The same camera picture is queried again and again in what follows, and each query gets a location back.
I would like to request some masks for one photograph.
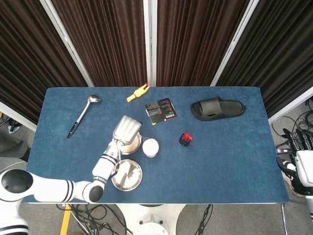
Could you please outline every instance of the paper cup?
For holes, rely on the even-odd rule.
[[[155,139],[148,139],[142,145],[143,152],[149,158],[153,158],[158,152],[158,143]]]

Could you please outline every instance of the yellow pole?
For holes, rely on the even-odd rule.
[[[63,222],[61,227],[60,235],[67,235],[67,228],[69,224],[69,218],[70,218],[70,207],[69,204],[65,206],[64,216],[63,216]]]

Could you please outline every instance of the small bottle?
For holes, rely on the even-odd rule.
[[[189,133],[183,133],[179,139],[179,143],[182,145],[182,146],[185,146],[187,147],[190,143],[190,141],[192,140],[192,137]]]

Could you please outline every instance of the metal bowl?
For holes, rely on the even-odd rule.
[[[112,183],[121,191],[131,191],[135,189],[142,180],[142,169],[133,160],[122,160],[117,174],[112,177]]]
[[[140,145],[141,145],[141,135],[138,132],[133,142],[130,145],[124,146],[123,155],[129,155],[136,152],[139,149]]]

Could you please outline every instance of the black card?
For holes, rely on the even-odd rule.
[[[145,106],[152,125],[177,117],[174,106],[169,98],[146,104]]]

